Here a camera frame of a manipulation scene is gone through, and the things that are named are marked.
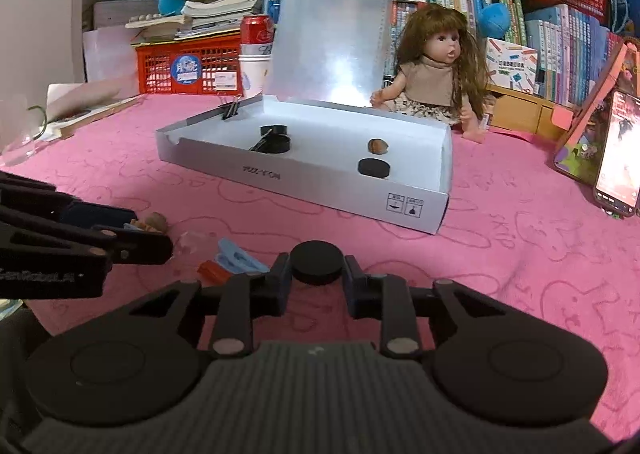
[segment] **doll hair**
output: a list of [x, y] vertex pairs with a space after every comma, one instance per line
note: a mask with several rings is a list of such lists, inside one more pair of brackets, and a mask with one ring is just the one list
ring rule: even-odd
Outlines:
[[419, 60], [425, 41], [448, 31], [457, 31], [460, 37], [460, 57], [453, 65], [452, 106], [460, 110], [462, 92], [465, 92], [471, 108], [481, 119], [488, 73], [478, 43], [467, 30], [465, 15], [433, 3], [416, 10], [402, 30], [398, 66]]

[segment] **black round disk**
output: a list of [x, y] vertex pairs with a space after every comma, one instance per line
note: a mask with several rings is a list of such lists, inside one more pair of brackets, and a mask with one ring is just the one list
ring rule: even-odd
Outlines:
[[300, 282], [322, 286], [340, 277], [344, 256], [337, 246], [325, 241], [305, 241], [290, 254], [291, 273]]
[[592, 344], [533, 318], [471, 320], [433, 357], [434, 378], [453, 403], [510, 426], [591, 416], [607, 382], [607, 365]]
[[389, 164], [378, 158], [363, 158], [358, 162], [358, 172], [364, 174], [364, 176], [386, 178], [389, 176], [390, 170]]
[[260, 136], [264, 136], [269, 131], [271, 134], [287, 134], [287, 126], [262, 126], [260, 128]]
[[41, 345], [26, 382], [47, 416], [86, 426], [132, 423], [173, 407], [200, 376], [198, 353], [161, 323], [79, 326]]
[[266, 154], [282, 154], [291, 148], [291, 139], [283, 134], [270, 134], [266, 140], [267, 143], [264, 147]]

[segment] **walnut shell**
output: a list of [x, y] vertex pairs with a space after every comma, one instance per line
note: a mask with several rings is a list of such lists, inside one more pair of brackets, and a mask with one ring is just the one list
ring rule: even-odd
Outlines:
[[155, 228], [159, 232], [166, 234], [169, 230], [169, 225], [166, 222], [166, 218], [159, 212], [152, 212], [145, 219], [145, 223], [150, 227]]
[[367, 148], [371, 154], [386, 154], [389, 144], [380, 138], [373, 138], [369, 140]]

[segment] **blue clothespin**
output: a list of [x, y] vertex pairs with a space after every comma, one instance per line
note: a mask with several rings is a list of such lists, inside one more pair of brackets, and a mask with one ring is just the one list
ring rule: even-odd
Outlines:
[[242, 248], [227, 238], [218, 241], [219, 254], [216, 263], [232, 274], [247, 274], [249, 272], [261, 272], [266, 274], [269, 267], [250, 256]]

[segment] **pink fabric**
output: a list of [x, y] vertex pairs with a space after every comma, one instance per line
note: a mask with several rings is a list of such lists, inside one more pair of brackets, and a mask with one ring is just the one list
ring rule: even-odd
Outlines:
[[[594, 423], [614, 439], [640, 427], [640, 220], [606, 216], [588, 189], [549, 169], [548, 148], [493, 133], [482, 145], [455, 137], [449, 211], [439, 234], [429, 236], [158, 160], [155, 129], [219, 101], [148, 97], [12, 172], [140, 216], [162, 212], [174, 238], [187, 230], [209, 235], [211, 243], [226, 236], [267, 264], [301, 241], [327, 240], [367, 272], [402, 275], [420, 286], [452, 278], [596, 344], [609, 383]], [[173, 262], [116, 266], [101, 298], [31, 307], [59, 333], [184, 272]], [[296, 284], [286, 317], [261, 320], [256, 337], [375, 339], [378, 329], [347, 317], [338, 286]]]

